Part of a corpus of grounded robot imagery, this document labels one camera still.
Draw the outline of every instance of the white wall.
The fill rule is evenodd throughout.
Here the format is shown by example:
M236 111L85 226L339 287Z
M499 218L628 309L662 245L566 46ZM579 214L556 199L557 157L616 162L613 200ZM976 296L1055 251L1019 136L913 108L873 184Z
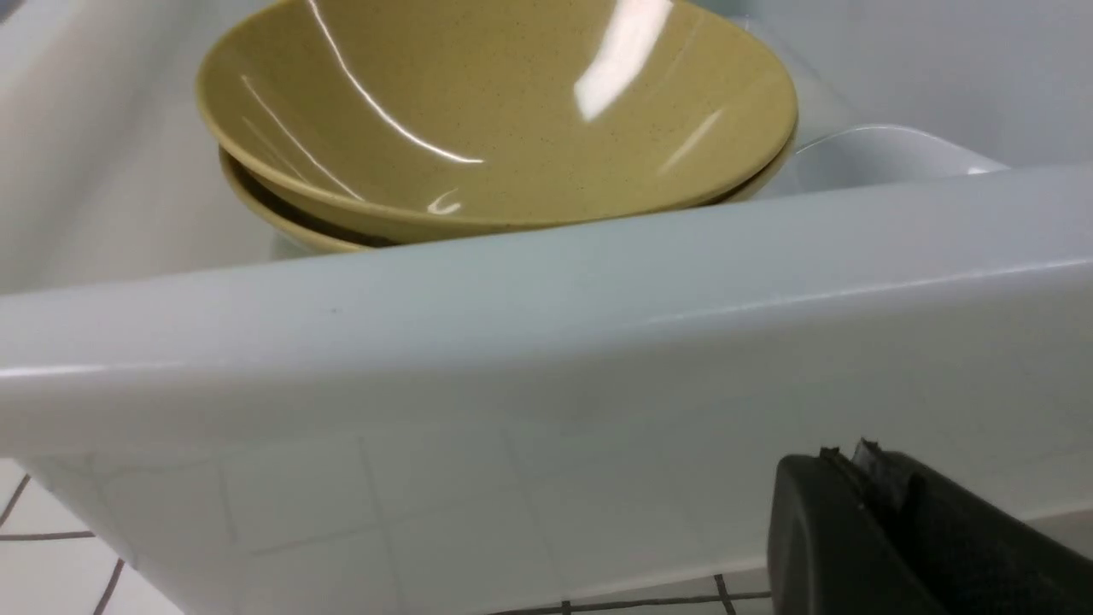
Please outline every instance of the white wall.
M696 0L748 14L870 121L1013 166L1093 158L1089 0Z

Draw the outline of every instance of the grout line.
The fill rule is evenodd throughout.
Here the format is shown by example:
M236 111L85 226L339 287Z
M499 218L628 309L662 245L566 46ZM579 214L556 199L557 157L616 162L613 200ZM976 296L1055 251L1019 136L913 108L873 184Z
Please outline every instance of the grout line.
M15 510L15 504L19 502L19 498L23 495L23 490L26 489L30 483L31 475L24 474L23 480L19 482L19 487L15 487L15 493L8 500L8 506L4 507L3 512L0 512L0 525L3 525L3 522L8 521L8 518L11 517L11 512Z
M732 599L729 596L729 589L725 586L725 576L714 575L714 581L717 583L717 595L721 599L721 604L725 605L725 613L737 615L737 608L732 606Z
M125 567L125 560L119 557L118 563L114 565L114 572L110 573L110 581L106 583L103 596L98 599L98 604L95 605L95 612L92 615L103 615L106 612L106 605L110 603L110 598L114 595L115 588L118 587L118 579L121 578L121 570Z
M384 552L387 555L387 565L391 570L391 580L395 583L395 603L399 607L399 613L409 613L407 608L407 592L402 587L402 577L399 576L399 560L395 557L395 539L391 537L391 522L387 518L384 502L379 499L379 490L376 488L376 473L368 461L368 450L364 446L364 437L356 438L356 454L361 460L361 471L364 472L364 489L372 500L373 512L376 515L376 522L379 524L380 540L384 543Z
M39 543L44 541L67 541L69 539L94 539L95 533L56 532L54 534L0 534L0 543Z
M710 602L721 602L721 596L693 595L687 598L649 598L645 600L597 602L595 604L572 604L569 603L569 601L565 601L560 606L518 608L516 611L503 611L501 613L494 613L492 615L569 615L572 613L587 613L590 611L615 611L619 608L634 608L635 606L671 606L673 604L707 604Z

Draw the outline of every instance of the speckled bowl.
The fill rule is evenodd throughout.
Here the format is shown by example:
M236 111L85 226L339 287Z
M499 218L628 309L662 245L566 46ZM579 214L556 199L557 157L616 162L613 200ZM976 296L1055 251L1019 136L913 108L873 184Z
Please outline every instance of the speckled bowl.
M197 90L267 189L399 243L706 202L797 119L762 43L671 0L286 0Z
M314 253L363 251L390 245L381 238L346 230L316 218L262 187L231 154L220 150L227 185L247 209L273 226L285 239Z

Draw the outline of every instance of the bowl rim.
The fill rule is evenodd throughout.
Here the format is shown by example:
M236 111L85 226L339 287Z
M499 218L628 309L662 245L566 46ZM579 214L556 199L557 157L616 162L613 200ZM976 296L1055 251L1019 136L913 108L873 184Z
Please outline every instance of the bowl rim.
M369 245L359 244L322 234L318 230L308 228L298 222L294 222L284 215L281 215L254 194L239 178L238 173L245 168L243 167L243 163L235 159L224 147L218 149L220 167L224 174L224 179L232 188L232 191L235 192L236 198L243 201L243 204L245 204L255 215L261 217L263 222L273 226L279 232L285 233L293 239L305 244L307 247L320 251L350 253L377 249Z
M533 228L544 228L553 227L566 224L580 224L587 222L596 222L601 220L611 220L616 217L626 217L631 215L646 214L646 213L657 213L663 211L672 211L678 209L685 209L700 204L702 202L709 201L716 198L718 194L722 194L736 189L739 186L747 184L756 173L766 168L783 150L783 147L788 144L790 138L795 134L797 130L797 123L799 121L800 108L797 98L797 86L794 82L792 76L789 74L789 70L786 68L785 62L781 58L774 52L773 49L755 35L748 32L745 28L733 23L728 17L718 15L708 11L703 7L692 3L690 0L669 0L677 9L682 9L684 11L693 11L697 13L703 13L704 16L708 15L717 20L722 26L732 28L737 31L739 36L751 42L751 46L765 54L769 57L773 62L772 67L775 69L775 73L789 85L789 91L791 96L789 97L791 113L790 121L786 123L783 130L783 134L778 134L778 140L776 141L778 146L767 156L762 158L756 158L754 163L754 168L745 176L743 180L737 181L734 184L722 185L716 188L708 188L702 192L687 196L684 199L670 201L665 204L658 204L655 206L647 206L644 209L636 209L633 211L626 211L625 213L613 213L607 215L593 215L587 217L575 217L575 218L563 218L563 220L536 220L536 218L504 218L504 217L481 217L471 215L459 215L455 217L448 217L446 215L434 215L424 211L416 211L412 209L406 209L401 206L395 206L389 204L383 204L379 202L354 199L352 197L346 197L339 194L337 192L331 192L321 188L316 187L313 184L303 181L296 177L289 175L287 173L280 170L262 161L257 156L252 155L245 147L240 146L236 141L225 131L215 119L215 115L212 113L209 106L209 96L207 84L207 74L211 70L211 64L213 58L216 57L218 52L222 47L226 46L233 36L237 35L238 32L252 27L256 23L268 19L270 14L278 11L290 11L293 10L295 5L305 4L312 0L277 0L272 4L262 8L255 13L251 13L246 19L242 20L227 32L225 32L216 42L209 48L204 57L201 60L201 64L198 68L195 91L196 99L199 115L204 122L208 130L212 133L213 138L216 140L219 145L227 151L228 154L236 162L243 164L247 169L254 174L259 174L262 177L269 179L270 181L294 192L298 192L303 196L309 197L314 200L322 202L327 205L345 210L351 213L357 213L362 215L368 215L374 217L379 217L384 220L397 221L406 224L414 224L422 227L434 227L434 228L447 228L449 230L454 229L465 229L473 230L477 234L484 234L494 230L518 230L518 229L533 229Z

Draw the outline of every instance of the stacked bowl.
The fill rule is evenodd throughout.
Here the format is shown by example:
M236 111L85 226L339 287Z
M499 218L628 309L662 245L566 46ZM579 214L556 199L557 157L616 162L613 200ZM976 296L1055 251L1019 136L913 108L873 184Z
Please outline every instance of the stacked bowl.
M797 123L769 49L672 0L283 0L197 96L239 198L319 251L744 199Z

